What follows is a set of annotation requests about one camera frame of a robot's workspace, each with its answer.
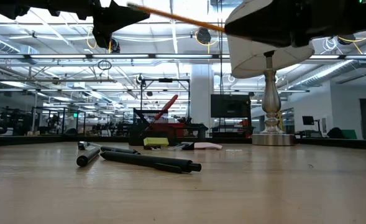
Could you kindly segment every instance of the silver lamp base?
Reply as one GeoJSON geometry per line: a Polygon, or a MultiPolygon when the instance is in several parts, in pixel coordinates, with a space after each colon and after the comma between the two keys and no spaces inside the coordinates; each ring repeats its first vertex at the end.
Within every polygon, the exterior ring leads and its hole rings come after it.
{"type": "Polygon", "coordinates": [[[252,144],[255,146],[294,146],[295,136],[292,134],[253,134],[252,144]]]}

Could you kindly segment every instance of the table surface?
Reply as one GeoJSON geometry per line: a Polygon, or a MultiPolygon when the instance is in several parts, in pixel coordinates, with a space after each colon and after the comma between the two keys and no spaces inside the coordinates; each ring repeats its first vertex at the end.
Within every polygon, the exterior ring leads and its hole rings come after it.
{"type": "Polygon", "coordinates": [[[191,174],[101,157],[79,168],[79,153],[73,142],[0,147],[0,223],[366,223],[365,150],[143,152],[202,163],[191,174]]]}

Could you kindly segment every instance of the lamp shade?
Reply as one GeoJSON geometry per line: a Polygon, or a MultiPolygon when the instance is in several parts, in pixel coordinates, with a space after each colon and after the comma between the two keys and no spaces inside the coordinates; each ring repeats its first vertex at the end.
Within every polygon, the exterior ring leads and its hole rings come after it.
{"type": "MultiPolygon", "coordinates": [[[[243,16],[268,6],[273,0],[245,0],[235,8],[226,21],[235,21],[243,16]]],[[[228,35],[228,46],[231,57],[232,76],[236,78],[251,78],[263,75],[266,68],[265,52],[275,51],[273,69],[279,70],[300,63],[312,56],[311,46],[294,48],[292,46],[278,48],[272,45],[228,35]]]]}

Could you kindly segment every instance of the column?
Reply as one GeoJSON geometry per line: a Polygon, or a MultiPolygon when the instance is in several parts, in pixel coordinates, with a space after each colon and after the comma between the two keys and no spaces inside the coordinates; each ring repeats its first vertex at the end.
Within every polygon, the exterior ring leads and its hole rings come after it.
{"type": "Polygon", "coordinates": [[[193,123],[204,124],[209,130],[213,126],[210,117],[211,94],[214,91],[214,73],[211,65],[191,66],[191,109],[193,123]]]}

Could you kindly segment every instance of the wooden dowel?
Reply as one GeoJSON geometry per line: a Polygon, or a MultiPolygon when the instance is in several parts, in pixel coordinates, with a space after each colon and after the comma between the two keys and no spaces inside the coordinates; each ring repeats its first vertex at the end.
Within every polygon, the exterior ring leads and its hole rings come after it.
{"type": "Polygon", "coordinates": [[[218,27],[218,26],[215,26],[215,25],[212,25],[212,24],[208,24],[207,22],[201,22],[201,21],[196,21],[196,20],[189,19],[189,18],[182,17],[182,16],[176,16],[176,15],[173,15],[173,14],[170,14],[170,13],[167,13],[167,12],[162,12],[162,11],[159,11],[159,10],[156,10],[156,9],[151,9],[151,8],[145,7],[145,6],[139,6],[139,5],[136,5],[136,4],[133,4],[133,3],[128,3],[127,6],[139,9],[141,11],[144,11],[144,12],[147,12],[147,13],[150,13],[150,14],[156,14],[158,16],[163,16],[163,17],[166,17],[166,18],[169,18],[169,19],[175,19],[177,21],[186,22],[188,24],[193,24],[193,25],[204,27],[204,28],[207,28],[207,29],[211,29],[211,30],[215,30],[215,31],[219,31],[219,32],[224,32],[223,27],[218,27]]]}

